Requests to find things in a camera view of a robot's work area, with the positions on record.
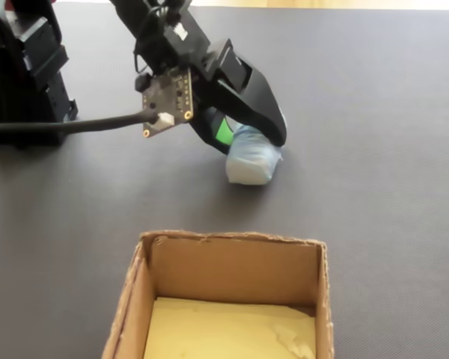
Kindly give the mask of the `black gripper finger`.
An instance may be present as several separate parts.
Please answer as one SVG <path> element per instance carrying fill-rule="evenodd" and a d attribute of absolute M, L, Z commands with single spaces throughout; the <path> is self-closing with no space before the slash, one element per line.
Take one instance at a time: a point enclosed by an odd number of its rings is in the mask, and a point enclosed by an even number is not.
<path fill-rule="evenodd" d="M 272 89 L 262 72 L 248 64 L 244 68 L 248 77 L 240 92 L 221 79 L 199 90 L 199 137 L 212 147 L 229 147 L 229 141 L 218 139 L 219 127 L 229 117 L 254 127 L 273 145 L 282 147 L 287 126 Z"/>

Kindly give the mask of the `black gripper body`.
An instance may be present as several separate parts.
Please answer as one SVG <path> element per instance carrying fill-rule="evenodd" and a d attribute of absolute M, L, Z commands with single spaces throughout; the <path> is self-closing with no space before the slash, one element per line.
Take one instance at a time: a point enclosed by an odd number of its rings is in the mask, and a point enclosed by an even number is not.
<path fill-rule="evenodd" d="M 241 94 L 253 83 L 253 67 L 229 39 L 212 43 L 190 13 L 190 1 L 134 1 L 134 61 L 142 58 L 154 76 L 188 70 L 196 94 L 221 86 Z"/>

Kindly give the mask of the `gripper finger green tape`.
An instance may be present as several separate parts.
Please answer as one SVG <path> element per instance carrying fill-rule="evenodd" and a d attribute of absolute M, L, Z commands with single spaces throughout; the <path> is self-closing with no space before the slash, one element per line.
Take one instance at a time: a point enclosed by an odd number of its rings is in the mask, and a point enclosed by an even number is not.
<path fill-rule="evenodd" d="M 229 153 L 233 141 L 233 130 L 221 111 L 216 108 L 201 109 L 189 121 L 189 124 L 205 144 L 225 155 Z"/>

